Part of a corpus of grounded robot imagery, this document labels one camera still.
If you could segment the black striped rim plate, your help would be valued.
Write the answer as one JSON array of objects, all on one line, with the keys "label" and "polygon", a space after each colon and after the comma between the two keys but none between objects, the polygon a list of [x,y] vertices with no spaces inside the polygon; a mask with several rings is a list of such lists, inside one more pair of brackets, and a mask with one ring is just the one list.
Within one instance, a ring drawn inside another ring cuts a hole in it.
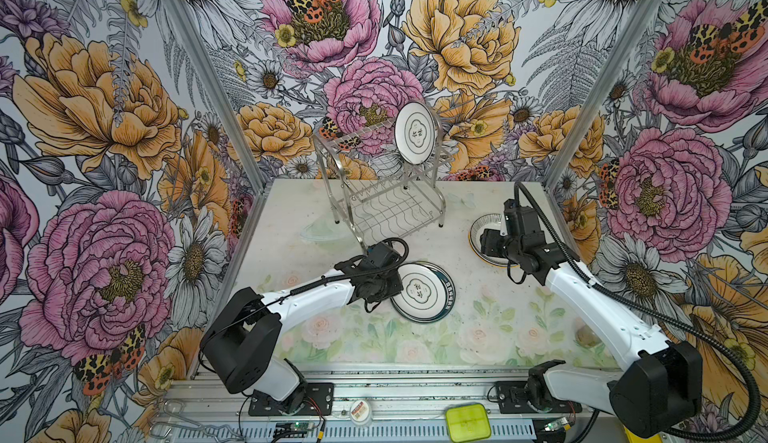
[{"label": "black striped rim plate", "polygon": [[[497,231],[499,236],[493,236],[486,245],[485,233],[488,231]],[[509,264],[505,249],[507,225],[502,214],[488,213],[477,218],[470,227],[468,238],[472,251],[484,262],[499,268]]]}]

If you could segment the black line flower plate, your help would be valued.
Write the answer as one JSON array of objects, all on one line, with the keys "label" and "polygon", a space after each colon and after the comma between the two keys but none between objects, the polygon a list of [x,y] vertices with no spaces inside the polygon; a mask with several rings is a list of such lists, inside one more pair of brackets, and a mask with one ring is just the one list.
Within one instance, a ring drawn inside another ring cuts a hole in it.
[{"label": "black line flower plate", "polygon": [[448,301],[442,280],[428,267],[411,263],[398,269],[402,290],[391,298],[395,310],[417,322],[437,321]]}]

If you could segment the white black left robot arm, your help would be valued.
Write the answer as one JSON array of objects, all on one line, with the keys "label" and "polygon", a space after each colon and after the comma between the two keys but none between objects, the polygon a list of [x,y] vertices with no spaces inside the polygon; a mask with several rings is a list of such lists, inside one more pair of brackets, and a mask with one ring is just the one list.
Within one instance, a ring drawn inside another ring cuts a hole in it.
[{"label": "white black left robot arm", "polygon": [[210,324],[199,355],[231,394],[268,397],[288,413],[307,398],[304,375],[275,356],[281,337],[327,311],[361,301],[368,311],[399,294],[407,242],[386,238],[316,279],[279,291],[235,292]]}]

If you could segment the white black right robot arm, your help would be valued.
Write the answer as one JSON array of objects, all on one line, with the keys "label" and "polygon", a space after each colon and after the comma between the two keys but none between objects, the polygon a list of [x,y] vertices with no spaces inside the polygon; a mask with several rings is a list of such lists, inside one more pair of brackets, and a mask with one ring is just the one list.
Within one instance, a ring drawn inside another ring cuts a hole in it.
[{"label": "white black right robot arm", "polygon": [[510,198],[503,223],[480,237],[484,254],[506,259],[564,300],[596,334],[619,366],[613,373],[580,369],[555,359],[528,371],[528,404],[552,410],[573,401],[612,414],[633,434],[648,438],[698,414],[703,363],[688,343],[672,342],[606,291],[558,237],[538,207]]}]

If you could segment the small clear plastic bottle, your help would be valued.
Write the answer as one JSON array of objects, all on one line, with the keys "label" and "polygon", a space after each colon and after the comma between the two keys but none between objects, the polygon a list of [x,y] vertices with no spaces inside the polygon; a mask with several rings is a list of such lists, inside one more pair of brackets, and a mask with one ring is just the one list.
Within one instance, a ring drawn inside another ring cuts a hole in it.
[{"label": "small clear plastic bottle", "polygon": [[582,324],[576,329],[575,332],[576,343],[583,348],[594,348],[599,345],[602,340],[587,324]]}]

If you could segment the round tape roll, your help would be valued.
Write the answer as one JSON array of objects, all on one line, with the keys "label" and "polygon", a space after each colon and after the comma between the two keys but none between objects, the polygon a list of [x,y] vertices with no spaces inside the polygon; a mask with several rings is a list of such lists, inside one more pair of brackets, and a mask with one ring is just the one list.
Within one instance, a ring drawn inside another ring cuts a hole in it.
[{"label": "round tape roll", "polygon": [[370,403],[365,399],[352,401],[349,408],[349,418],[355,425],[369,425],[373,421],[373,411]]}]

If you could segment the green circuit board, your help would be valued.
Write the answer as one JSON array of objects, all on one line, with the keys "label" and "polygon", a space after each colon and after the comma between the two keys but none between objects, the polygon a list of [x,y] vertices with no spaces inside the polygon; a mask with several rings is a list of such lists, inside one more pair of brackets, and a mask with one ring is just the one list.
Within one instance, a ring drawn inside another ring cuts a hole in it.
[{"label": "green circuit board", "polygon": [[324,430],[323,423],[310,424],[308,422],[285,422],[275,426],[272,434],[272,442],[282,439],[305,439],[318,436]]}]

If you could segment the green square box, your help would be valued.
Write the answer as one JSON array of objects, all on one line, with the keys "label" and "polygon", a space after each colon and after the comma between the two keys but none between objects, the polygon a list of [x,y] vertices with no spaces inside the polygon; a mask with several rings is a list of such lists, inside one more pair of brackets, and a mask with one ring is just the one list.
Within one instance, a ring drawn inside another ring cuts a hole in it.
[{"label": "green square box", "polygon": [[487,410],[480,403],[447,409],[445,422],[449,438],[453,443],[485,440],[492,434]]}]

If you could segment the yellow box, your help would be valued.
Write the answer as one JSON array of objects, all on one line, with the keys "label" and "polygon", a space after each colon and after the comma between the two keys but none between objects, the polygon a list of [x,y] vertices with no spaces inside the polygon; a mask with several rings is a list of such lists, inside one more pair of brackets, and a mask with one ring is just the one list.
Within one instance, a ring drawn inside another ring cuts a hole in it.
[{"label": "yellow box", "polygon": [[624,428],[625,436],[628,443],[662,443],[663,440],[659,434],[655,434],[649,437],[642,437],[633,433],[629,428]]}]

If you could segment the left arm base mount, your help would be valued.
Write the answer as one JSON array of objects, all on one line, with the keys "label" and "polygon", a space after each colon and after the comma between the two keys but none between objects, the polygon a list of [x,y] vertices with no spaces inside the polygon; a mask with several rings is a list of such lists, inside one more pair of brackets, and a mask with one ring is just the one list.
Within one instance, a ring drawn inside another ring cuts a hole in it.
[{"label": "left arm base mount", "polygon": [[329,416],[332,413],[335,385],[330,382],[300,383],[285,400],[278,401],[263,392],[250,400],[251,417]]}]

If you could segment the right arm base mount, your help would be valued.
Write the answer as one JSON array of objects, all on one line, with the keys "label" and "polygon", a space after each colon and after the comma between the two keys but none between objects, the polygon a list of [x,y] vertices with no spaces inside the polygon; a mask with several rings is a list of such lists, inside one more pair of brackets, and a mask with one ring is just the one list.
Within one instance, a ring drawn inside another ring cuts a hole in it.
[{"label": "right arm base mount", "polygon": [[572,401],[552,399],[536,406],[523,381],[497,381],[486,394],[501,414],[580,414],[583,407]]}]

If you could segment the right aluminium corner post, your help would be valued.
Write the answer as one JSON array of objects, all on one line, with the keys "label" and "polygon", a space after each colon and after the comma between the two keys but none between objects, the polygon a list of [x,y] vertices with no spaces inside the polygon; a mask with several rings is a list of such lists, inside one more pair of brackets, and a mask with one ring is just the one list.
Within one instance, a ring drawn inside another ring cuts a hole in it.
[{"label": "right aluminium corner post", "polygon": [[630,13],[626,29],[618,33],[612,51],[609,53],[605,64],[601,67],[595,84],[581,106],[570,133],[565,138],[563,146],[558,151],[549,168],[543,183],[546,190],[554,188],[560,175],[569,166],[598,115],[604,98],[618,79],[621,73],[620,65],[629,58],[630,53],[632,53],[640,39],[642,31],[644,31],[652,17],[658,13],[661,3],[662,0],[638,0],[634,11]]}]

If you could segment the aluminium corner post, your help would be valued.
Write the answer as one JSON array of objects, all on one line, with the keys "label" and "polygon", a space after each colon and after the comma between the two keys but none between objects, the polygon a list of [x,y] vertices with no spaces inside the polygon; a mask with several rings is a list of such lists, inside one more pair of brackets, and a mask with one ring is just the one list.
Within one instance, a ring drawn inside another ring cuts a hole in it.
[{"label": "aluminium corner post", "polygon": [[569,166],[598,115],[604,98],[618,79],[621,73],[620,65],[629,58],[630,53],[632,53],[640,39],[642,31],[644,31],[652,17],[658,13],[661,3],[662,0],[638,0],[634,11],[630,13],[626,29],[618,33],[612,51],[609,53],[605,64],[601,67],[595,84],[581,106],[570,133],[565,138],[563,146],[558,151],[549,168],[543,183],[546,190],[554,188],[560,175]]},{"label": "aluminium corner post", "polygon": [[253,157],[243,130],[236,120],[235,111],[210,59],[204,39],[197,29],[196,19],[186,8],[184,0],[160,1],[166,9],[177,35],[184,43],[187,54],[239,156],[252,188],[258,195],[263,196],[266,188],[263,174]]}]

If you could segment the left aluminium corner post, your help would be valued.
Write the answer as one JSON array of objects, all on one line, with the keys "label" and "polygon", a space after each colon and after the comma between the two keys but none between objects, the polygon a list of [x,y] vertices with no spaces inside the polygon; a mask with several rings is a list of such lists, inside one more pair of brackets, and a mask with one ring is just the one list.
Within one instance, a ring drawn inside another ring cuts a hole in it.
[{"label": "left aluminium corner post", "polygon": [[243,130],[236,120],[235,111],[210,59],[204,39],[197,29],[196,19],[186,8],[184,0],[160,1],[166,9],[177,35],[184,43],[187,54],[239,156],[252,188],[258,195],[263,196],[266,188],[263,174],[253,157]]}]

